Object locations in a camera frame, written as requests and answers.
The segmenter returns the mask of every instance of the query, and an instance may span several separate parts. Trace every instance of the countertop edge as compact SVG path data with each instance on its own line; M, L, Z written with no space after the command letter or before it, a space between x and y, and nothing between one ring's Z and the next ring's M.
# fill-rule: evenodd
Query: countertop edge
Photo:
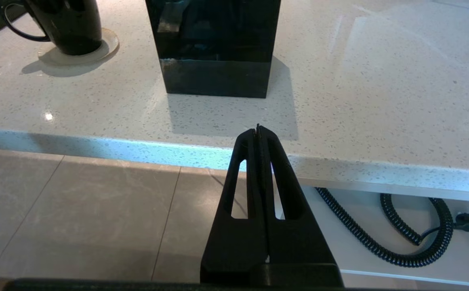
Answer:
M86 156L227 170L231 148L0 129L0 150ZM469 200L469 169L389 162L352 162L290 155L301 183L415 196Z

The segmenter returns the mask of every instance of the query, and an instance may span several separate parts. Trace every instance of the mug handle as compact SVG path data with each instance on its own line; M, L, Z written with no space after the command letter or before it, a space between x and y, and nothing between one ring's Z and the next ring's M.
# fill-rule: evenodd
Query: mug handle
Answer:
M8 2L7 4L3 5L1 7L1 14L3 16L3 20L5 21L7 27L9 27L13 32L17 33L18 35L24 37L24 38L27 38L29 40L34 40L34 41L50 41L49 37L48 36L33 36L33 35L29 35L27 33L24 33L20 30L18 30L17 28L13 27L13 25L11 24L11 21L10 19L8 18L8 15L6 14L6 10L8 9L8 7L12 6L12 5L19 5L19 6L22 6L24 7L24 5L19 1L19 0L12 0L10 2Z

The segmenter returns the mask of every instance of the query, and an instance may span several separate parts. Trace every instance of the electrical cord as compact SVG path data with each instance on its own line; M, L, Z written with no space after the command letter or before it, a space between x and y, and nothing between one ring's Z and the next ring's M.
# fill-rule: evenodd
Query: electrical cord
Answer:
M367 234L354 219L344 210L342 206L336 201L333 195L326 188L315 187L317 192L321 195L322 199L334 212L334 214L342 221L347 229L367 247L373 254L387 261L388 263L401 266L417 268L429 265L439 259L446 251L452 234L456 225L453 221L452 215L446 203L439 198L429 198L437 211L440 226L431 230L427 230L423 234L418 234L410 228L400 217L394 209L392 204L391 194L380 194L380 202L386 217L389 219L395 229L400 232L408 241L414 245L420 245L428 234L437 231L437 235L433 243L424 251L417 254L404 255L392 252L379 243L377 243L369 234ZM467 226L469 226L469 214L467 215Z

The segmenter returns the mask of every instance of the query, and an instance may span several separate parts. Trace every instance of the tile grout line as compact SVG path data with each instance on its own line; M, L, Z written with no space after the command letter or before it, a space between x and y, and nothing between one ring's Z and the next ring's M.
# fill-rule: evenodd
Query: tile grout line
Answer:
M159 249L157 250L157 256L155 256L154 269L151 271L150 281L154 279L155 268L157 267L157 260L159 259L159 253L161 252L162 239L164 239L164 233L166 232L166 225L168 225L168 218L170 218L171 206L173 204L173 198L175 197L175 191L177 190L177 184L179 183L179 177L181 176L182 167L179 168L179 174L175 181L175 187L173 188L173 195L171 196L170 207L168 208L168 215L166 216L166 222L164 223L164 229L162 230L161 241L159 242Z
M5 250L7 249L8 245L11 243L11 240L13 240L13 237L15 236L15 234L18 232L18 230L21 228L22 226L22 223L24 223L24 221L26 220L26 217L28 216L28 214L31 212L31 210L33 209L33 206L35 205L35 203L37 203L37 200L39 199L40 195L42 194L42 192L44 192L44 189L46 188L46 186L48 185L49 181L51 181L51 178L53 177L53 175L55 175L55 172L57 171L57 169L59 168L60 164L62 163L62 161L64 160L66 156L63 155L62 158L60 159L60 162L57 164L57 167L55 168L55 170L53 171L53 173L51 173L51 175L49 176L49 179L48 181L46 181L46 184L44 184L44 186L42 187L42 190L40 190L39 192L39 195L37 195L37 197L35 198L35 200L33 201L32 205L29 207L28 209L28 212L26 212L26 215L24 216L24 218L22 219L21 223L19 224L19 226L17 227L17 229L15 230L15 232L13 232L12 236L10 237L9 241L6 243L5 247L3 248L3 250L1 251L0 253L0 259L1 257L3 256L3 254L5 253Z

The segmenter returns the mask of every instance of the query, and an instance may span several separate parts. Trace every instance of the white cabinet shelf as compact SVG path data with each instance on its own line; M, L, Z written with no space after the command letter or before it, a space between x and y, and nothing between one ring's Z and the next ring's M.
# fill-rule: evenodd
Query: white cabinet shelf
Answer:
M342 273L402 278L469 286L469 232L455 230L447 251L435 263L422 268L398 267L367 250L332 213L317 191L304 186L305 197ZM380 206L378 193L330 190L341 206L378 243L397 253L415 253L421 247L410 244L390 225ZM445 199L452 215L469 213L469 201ZM436 227L439 220L424 197L394 195L393 204L402 219L418 233Z

